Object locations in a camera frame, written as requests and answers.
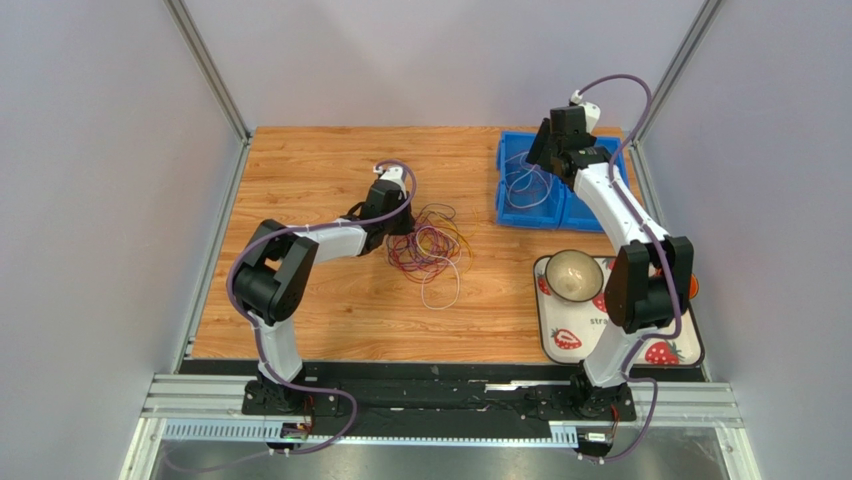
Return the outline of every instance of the blue tray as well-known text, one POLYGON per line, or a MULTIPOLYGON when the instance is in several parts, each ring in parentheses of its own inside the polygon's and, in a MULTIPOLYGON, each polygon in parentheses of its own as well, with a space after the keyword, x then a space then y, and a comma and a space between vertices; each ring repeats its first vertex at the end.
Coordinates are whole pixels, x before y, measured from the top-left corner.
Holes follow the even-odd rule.
MULTIPOLYGON (((503 132, 500 137, 500 144, 497 146, 497 168, 500 170, 500 182, 497 185, 495 199, 497 223, 522 228, 551 230, 559 228, 603 232, 603 228, 585 202, 577 198, 556 176, 539 171, 544 177, 544 181, 536 174, 518 180, 530 167, 528 163, 523 162, 521 154, 530 149, 534 139, 534 133, 525 132, 503 132), (508 187, 516 181, 515 191, 509 196, 508 187), (548 184, 550 185, 550 193, 547 199, 538 203, 547 193, 548 184), (534 203, 537 205, 530 208, 517 208, 534 203)), ((619 138, 598 137, 595 145, 604 147, 609 150, 609 153, 613 153, 620 143, 621 139, 619 138)), ((624 155, 619 155, 615 164, 618 165, 621 178, 627 185, 624 155)))

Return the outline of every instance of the white wall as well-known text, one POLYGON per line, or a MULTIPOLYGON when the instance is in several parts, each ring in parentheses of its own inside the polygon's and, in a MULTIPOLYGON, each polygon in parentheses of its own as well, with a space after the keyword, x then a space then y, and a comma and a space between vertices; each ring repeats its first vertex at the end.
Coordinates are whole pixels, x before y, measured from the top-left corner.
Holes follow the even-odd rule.
MULTIPOLYGON (((701 0, 188 0, 251 128, 532 125, 600 76, 655 85, 701 0)), ((631 128, 641 95, 595 89, 631 128)))
POLYGON ((729 0, 645 145, 763 478, 849 478, 852 4, 729 0))
POLYGON ((162 2, 0 11, 0 477, 115 478, 238 145, 162 2))

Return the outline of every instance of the strawberry print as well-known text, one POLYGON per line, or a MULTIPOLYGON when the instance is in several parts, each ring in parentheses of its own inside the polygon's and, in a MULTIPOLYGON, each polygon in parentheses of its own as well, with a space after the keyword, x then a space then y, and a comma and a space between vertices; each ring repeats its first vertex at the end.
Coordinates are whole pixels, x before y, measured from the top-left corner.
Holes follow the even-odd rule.
POLYGON ((538 276, 538 289, 541 290, 541 293, 550 295, 550 289, 547 287, 547 280, 545 280, 544 275, 538 276))
POLYGON ((599 293, 597 297, 593 298, 592 303, 594 303, 595 306, 598 307, 598 310, 606 313, 606 302, 603 298, 603 292, 599 293))
POLYGON ((657 342, 645 352, 645 361, 652 365, 680 365, 683 357, 674 342, 657 342))
POLYGON ((550 336, 553 337, 553 342, 556 346, 562 350, 574 350, 583 346, 583 342, 576 335, 564 328, 558 330, 554 328, 551 330, 550 336))

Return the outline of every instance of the colorful wire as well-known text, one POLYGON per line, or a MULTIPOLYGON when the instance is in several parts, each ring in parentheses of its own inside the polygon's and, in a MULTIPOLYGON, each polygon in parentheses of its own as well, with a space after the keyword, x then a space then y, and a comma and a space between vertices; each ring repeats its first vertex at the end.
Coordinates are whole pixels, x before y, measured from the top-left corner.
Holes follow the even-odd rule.
POLYGON ((420 298, 430 310, 444 310, 458 301, 461 292, 461 274, 473 264, 473 248, 456 225, 456 209, 443 203, 430 203, 420 210, 415 218, 414 230, 405 236, 387 237, 385 245, 388 263, 400 270, 405 278, 420 284, 420 298), (459 271, 465 252, 468 256, 467 269, 459 271), (426 302, 426 285, 432 283, 445 270, 453 271, 456 293, 453 301, 440 307, 426 302))

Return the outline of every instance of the gray floor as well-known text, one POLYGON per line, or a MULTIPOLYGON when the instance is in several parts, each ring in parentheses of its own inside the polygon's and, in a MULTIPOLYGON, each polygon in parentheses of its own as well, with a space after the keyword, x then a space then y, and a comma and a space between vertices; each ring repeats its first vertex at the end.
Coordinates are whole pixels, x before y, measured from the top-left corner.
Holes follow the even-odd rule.
MULTIPOLYGON (((614 452, 635 432, 619 429, 614 452)), ((262 451, 263 445, 165 442, 175 465, 201 468, 262 451)), ((728 475, 713 429, 655 429, 627 459, 603 467, 576 460, 572 451, 546 448, 334 445, 303 457, 276 455, 203 475, 163 466, 152 478, 169 479, 684 479, 720 480, 728 475)))

